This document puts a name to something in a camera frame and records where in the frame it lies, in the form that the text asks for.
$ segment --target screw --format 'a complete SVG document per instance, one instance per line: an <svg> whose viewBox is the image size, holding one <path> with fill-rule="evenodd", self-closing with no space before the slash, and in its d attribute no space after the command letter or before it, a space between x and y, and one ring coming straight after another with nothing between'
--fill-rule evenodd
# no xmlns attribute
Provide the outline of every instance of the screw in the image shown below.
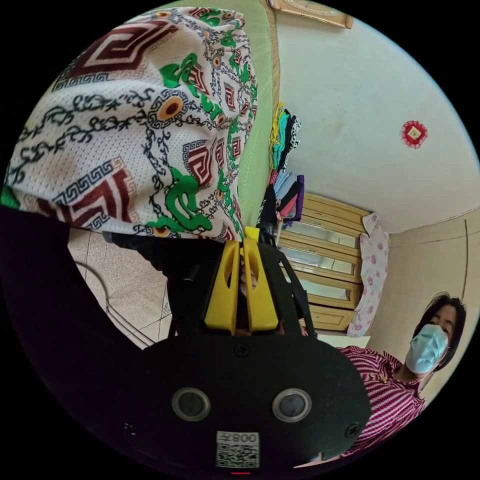
<svg viewBox="0 0 480 480"><path fill-rule="evenodd" d="M345 436L349 439L354 437L360 430L360 424L358 422L352 423L345 431Z"/></svg>
<svg viewBox="0 0 480 480"><path fill-rule="evenodd" d="M129 434L129 435L136 435L135 431L134 431L134 428L129 424L129 423L125 423L123 425L123 428L126 430L126 432Z"/></svg>
<svg viewBox="0 0 480 480"><path fill-rule="evenodd" d="M250 347L246 343L237 343L233 349L233 353L237 357L244 359L245 357L249 356Z"/></svg>

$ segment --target white wall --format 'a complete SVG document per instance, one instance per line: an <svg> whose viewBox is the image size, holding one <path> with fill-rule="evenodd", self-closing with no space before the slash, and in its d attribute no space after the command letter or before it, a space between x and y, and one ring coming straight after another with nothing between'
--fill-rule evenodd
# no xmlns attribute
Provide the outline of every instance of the white wall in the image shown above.
<svg viewBox="0 0 480 480"><path fill-rule="evenodd" d="M368 348L387 351L403 362L430 300L442 291L459 298L464 292L467 318L462 339L452 361L435 373L422 391L430 402L457 367L475 331L480 313L479 286L480 209L392 235L388 274L368 332Z"/></svg>
<svg viewBox="0 0 480 480"><path fill-rule="evenodd" d="M281 12L276 18L280 101L303 124L288 168L305 175L308 192L375 211L390 233L480 205L468 134L409 55L357 19L343 30ZM428 129L419 149L401 138L410 120Z"/></svg>

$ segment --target cabinet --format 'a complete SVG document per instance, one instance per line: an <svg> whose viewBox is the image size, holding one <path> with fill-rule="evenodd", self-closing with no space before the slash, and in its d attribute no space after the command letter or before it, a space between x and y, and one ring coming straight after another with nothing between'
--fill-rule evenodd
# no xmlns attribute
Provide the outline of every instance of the cabinet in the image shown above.
<svg viewBox="0 0 480 480"><path fill-rule="evenodd" d="M367 215L306 193L301 221L280 233L278 247L307 291L316 330L344 331L354 318L363 290L360 235Z"/></svg>

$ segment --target tile floor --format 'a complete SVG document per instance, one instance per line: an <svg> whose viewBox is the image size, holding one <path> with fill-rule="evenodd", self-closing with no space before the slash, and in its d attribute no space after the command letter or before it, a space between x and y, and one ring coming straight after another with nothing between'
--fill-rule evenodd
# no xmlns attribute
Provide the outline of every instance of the tile floor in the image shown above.
<svg viewBox="0 0 480 480"><path fill-rule="evenodd" d="M172 316L162 273L136 251L107 243L100 233L72 228L68 247L74 260L103 279L112 307L108 316L120 331L141 348L167 338ZM86 267L78 268L106 311L100 280Z"/></svg>

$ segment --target striped shirt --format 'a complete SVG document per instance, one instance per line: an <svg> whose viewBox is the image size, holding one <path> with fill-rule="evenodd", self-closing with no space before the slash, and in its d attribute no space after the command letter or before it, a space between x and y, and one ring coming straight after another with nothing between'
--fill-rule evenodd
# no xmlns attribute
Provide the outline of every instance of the striped shirt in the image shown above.
<svg viewBox="0 0 480 480"><path fill-rule="evenodd" d="M371 417L352 447L341 457L382 442L416 418L425 408L420 398L420 382L405 383L393 378L402 363L389 353L369 348L339 348L355 365L365 384L371 404Z"/></svg>

